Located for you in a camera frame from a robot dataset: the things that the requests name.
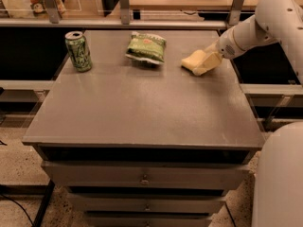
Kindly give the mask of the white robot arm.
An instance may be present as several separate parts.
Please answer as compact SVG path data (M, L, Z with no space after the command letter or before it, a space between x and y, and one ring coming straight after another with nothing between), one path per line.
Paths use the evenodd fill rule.
M302 8L294 0L259 0L255 14L229 28L205 53L234 59L278 42L296 76L303 75ZM303 123L283 126L258 158L252 227L303 227Z

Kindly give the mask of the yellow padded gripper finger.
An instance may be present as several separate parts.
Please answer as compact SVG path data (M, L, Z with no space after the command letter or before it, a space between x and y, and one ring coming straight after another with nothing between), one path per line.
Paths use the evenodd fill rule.
M222 63L222 60L223 56L219 52L207 53L193 69L193 74L195 76L200 76L219 66Z
M215 41L214 43L212 43L210 46L208 46L207 48L204 49L204 52L206 54L212 53L212 52L218 52L218 42Z

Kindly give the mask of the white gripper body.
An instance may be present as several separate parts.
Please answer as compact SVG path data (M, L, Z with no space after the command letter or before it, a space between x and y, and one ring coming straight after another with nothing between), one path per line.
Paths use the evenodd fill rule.
M225 59L235 59L242 54L242 50L234 39L234 29L226 30L217 41L217 49Z

